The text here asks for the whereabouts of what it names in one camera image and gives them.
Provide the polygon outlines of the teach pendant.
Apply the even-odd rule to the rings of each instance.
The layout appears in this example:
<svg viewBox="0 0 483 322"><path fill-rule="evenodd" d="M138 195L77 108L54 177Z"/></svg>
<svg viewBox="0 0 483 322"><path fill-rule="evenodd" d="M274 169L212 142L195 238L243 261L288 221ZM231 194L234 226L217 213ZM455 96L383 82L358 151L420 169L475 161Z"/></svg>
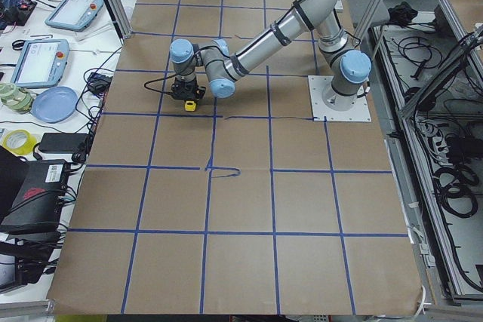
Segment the teach pendant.
<svg viewBox="0 0 483 322"><path fill-rule="evenodd" d="M63 76L69 56L66 39L26 41L14 69L11 83L24 88L48 88Z"/></svg>
<svg viewBox="0 0 483 322"><path fill-rule="evenodd" d="M45 20L45 24L57 29L82 32L103 6L103 0L62 0Z"/></svg>

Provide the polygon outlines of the light blue plate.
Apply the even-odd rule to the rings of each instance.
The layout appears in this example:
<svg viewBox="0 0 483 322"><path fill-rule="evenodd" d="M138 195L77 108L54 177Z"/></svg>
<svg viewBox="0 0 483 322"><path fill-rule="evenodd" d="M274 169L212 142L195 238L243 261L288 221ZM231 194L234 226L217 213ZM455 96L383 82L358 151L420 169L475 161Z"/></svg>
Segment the light blue plate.
<svg viewBox="0 0 483 322"><path fill-rule="evenodd" d="M57 123L75 111L77 100L77 94L72 88L52 87L35 98L31 114L40 121Z"/></svg>

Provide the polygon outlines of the black computer box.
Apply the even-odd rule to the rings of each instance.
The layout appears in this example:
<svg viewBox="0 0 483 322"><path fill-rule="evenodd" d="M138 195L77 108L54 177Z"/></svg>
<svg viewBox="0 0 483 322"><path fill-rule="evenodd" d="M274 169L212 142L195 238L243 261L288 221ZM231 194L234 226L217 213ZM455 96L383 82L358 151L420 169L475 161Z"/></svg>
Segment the black computer box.
<svg viewBox="0 0 483 322"><path fill-rule="evenodd" d="M68 175L62 159L1 161L1 232L11 235L57 229Z"/></svg>

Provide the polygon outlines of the yellow beetle toy car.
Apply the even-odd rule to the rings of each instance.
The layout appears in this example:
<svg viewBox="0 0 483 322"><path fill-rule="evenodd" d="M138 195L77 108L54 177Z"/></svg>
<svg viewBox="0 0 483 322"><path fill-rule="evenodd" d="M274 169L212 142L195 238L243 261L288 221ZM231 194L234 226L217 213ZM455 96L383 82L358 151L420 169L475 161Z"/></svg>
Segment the yellow beetle toy car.
<svg viewBox="0 0 483 322"><path fill-rule="evenodd" d="M186 112L194 112L197 108L197 102L195 100L186 100L184 102L184 110Z"/></svg>

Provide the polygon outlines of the upper teach pendant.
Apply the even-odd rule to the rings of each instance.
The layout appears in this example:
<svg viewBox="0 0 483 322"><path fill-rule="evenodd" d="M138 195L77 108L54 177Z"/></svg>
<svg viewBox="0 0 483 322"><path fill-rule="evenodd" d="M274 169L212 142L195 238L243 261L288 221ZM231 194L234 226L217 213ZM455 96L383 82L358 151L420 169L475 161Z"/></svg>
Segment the upper teach pendant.
<svg viewBox="0 0 483 322"><path fill-rule="evenodd" d="M57 29L82 32L103 6L103 0L62 0L45 20L45 24Z"/></svg>

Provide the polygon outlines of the yellow tape roll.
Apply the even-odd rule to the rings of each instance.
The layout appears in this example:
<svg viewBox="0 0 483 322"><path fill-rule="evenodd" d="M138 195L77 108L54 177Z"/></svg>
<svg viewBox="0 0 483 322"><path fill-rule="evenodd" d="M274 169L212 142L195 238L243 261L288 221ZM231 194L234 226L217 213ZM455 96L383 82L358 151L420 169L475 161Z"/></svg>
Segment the yellow tape roll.
<svg viewBox="0 0 483 322"><path fill-rule="evenodd" d="M2 146L15 155L29 154L37 144L37 139L27 130L12 130L6 133Z"/></svg>

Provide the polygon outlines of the lower teach pendant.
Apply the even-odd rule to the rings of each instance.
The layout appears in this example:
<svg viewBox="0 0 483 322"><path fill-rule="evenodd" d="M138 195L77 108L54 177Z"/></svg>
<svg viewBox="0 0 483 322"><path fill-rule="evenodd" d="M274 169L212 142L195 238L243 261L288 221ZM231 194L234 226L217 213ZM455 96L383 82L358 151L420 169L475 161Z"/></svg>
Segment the lower teach pendant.
<svg viewBox="0 0 483 322"><path fill-rule="evenodd" d="M24 88L48 88L63 76L69 56L66 39L26 41L14 69L11 83Z"/></svg>

